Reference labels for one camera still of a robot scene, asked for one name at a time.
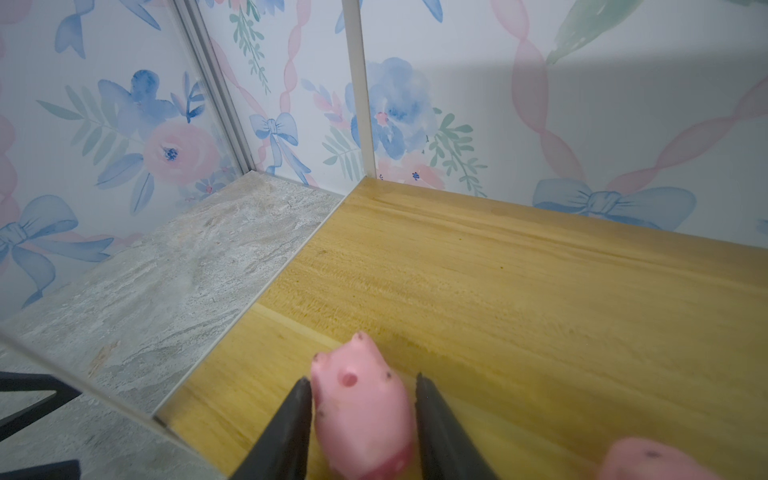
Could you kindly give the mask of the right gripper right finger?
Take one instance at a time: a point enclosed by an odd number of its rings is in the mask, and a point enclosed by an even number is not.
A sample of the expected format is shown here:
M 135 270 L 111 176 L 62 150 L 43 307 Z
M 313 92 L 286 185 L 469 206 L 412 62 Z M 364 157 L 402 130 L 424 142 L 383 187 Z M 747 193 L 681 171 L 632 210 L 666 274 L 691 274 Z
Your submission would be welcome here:
M 415 393 L 422 478 L 496 480 L 435 383 L 419 373 Z

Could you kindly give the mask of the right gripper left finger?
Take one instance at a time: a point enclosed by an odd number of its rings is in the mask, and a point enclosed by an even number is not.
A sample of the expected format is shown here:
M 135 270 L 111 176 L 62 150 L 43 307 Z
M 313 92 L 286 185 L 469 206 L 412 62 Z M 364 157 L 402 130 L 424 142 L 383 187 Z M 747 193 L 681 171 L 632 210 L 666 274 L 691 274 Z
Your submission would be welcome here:
M 231 480 L 303 480 L 307 475 L 312 427 L 310 380 L 290 390 Z

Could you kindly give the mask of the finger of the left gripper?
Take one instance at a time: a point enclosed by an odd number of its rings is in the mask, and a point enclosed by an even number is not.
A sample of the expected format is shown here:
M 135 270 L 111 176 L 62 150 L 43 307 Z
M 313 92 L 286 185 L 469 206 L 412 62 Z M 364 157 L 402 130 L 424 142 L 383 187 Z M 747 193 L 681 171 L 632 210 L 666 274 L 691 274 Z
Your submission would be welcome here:
M 48 374 L 2 372 L 1 391 L 51 392 L 51 395 L 1 419 L 1 440 L 4 441 L 49 415 L 82 392 Z
M 78 460 L 50 463 L 0 474 L 0 480 L 80 480 Z

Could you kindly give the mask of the pink toy pig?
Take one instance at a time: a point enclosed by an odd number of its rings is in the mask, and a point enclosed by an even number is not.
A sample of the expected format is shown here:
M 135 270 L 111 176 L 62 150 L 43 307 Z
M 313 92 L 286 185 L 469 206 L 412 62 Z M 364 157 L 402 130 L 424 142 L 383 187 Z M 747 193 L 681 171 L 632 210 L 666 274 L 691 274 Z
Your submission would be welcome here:
M 394 479 L 411 461 L 415 420 L 404 382 L 364 332 L 311 363 L 314 427 L 344 479 Z
M 717 474 L 684 452 L 644 438 L 624 438 L 612 444 L 597 478 L 720 480 Z

